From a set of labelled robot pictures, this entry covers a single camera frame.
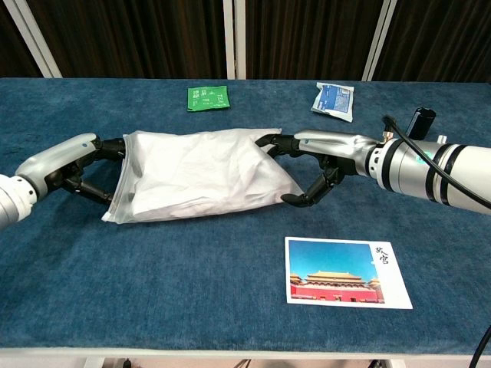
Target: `blue and white wrapper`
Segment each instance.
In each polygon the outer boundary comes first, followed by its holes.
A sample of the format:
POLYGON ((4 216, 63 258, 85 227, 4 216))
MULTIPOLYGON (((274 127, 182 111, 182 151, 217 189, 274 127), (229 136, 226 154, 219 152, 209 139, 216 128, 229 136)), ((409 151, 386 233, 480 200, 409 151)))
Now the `blue and white wrapper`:
POLYGON ((350 123, 353 121, 354 87, 318 82, 317 88, 321 91, 315 98, 311 111, 326 113, 350 123))

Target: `white cloth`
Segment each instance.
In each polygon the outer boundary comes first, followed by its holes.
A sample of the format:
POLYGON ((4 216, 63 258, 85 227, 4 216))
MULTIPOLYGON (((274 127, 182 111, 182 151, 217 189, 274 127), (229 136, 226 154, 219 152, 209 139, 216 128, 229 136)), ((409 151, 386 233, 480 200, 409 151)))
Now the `white cloth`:
POLYGON ((218 215, 282 202, 302 190, 255 141, 280 129, 177 136, 137 131, 104 221, 148 222, 218 215))

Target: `red building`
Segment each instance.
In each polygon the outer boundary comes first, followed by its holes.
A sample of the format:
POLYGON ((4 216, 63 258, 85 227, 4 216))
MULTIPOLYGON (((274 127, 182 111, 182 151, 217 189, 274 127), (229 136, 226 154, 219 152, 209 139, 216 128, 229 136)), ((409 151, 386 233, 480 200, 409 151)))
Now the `red building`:
POLYGON ((319 271, 302 280, 297 274, 290 274, 292 298, 318 301, 353 301, 362 303, 383 303, 381 285, 374 278, 369 283, 349 272, 319 271))

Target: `dark curtain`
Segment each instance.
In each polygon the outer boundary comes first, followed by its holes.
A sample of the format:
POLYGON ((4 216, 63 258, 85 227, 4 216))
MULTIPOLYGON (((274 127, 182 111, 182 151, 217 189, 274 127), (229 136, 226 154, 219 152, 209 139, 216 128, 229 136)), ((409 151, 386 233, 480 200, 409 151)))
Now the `dark curtain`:
POLYGON ((382 0, 247 0, 247 78, 360 80, 382 0))
POLYGON ((4 2, 0 2, 0 77, 42 77, 4 2))
POLYGON ((491 1, 397 2, 374 81, 491 81, 491 1))
POLYGON ((64 77, 226 77, 222 0, 28 4, 64 77))

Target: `robotic hand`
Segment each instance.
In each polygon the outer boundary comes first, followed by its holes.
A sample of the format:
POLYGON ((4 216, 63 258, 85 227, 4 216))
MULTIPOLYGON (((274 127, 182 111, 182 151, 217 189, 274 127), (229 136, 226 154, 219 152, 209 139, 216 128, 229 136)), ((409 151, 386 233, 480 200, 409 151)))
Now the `robotic hand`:
POLYGON ((0 175, 0 230, 21 221, 31 207, 58 188, 110 203, 112 194, 82 180, 84 167, 99 159, 124 158, 123 139, 101 141, 93 133, 74 136, 22 163, 15 176, 0 175))
POLYGON ((385 116, 384 122, 382 142, 351 133, 302 130, 294 136, 270 134, 256 144, 272 144, 268 154, 273 158, 306 154, 318 160, 323 172, 307 192, 282 196, 297 207, 318 203, 344 176, 360 175, 391 192, 491 214, 486 200, 491 198, 490 148, 448 144, 445 136, 438 142, 414 142, 399 130, 394 118, 385 116), (393 129, 400 139, 393 138, 393 129))

